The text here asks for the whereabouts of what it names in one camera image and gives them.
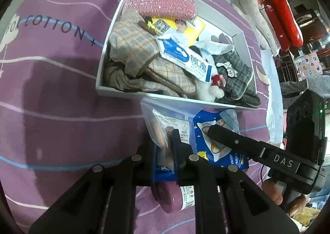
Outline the person's right hand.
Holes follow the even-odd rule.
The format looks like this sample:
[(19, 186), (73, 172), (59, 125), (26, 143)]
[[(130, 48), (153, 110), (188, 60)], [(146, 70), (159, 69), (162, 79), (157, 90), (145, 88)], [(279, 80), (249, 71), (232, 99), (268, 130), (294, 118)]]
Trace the person's right hand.
[[(269, 178), (262, 183), (262, 190), (270, 197), (270, 199), (276, 203), (278, 206), (283, 202), (283, 196), (279, 191), (279, 188), (274, 183), (274, 181)], [(303, 210), (306, 204), (309, 202), (307, 195), (301, 195), (297, 197), (292, 205), (288, 209), (288, 214), (292, 217), (298, 211)]]

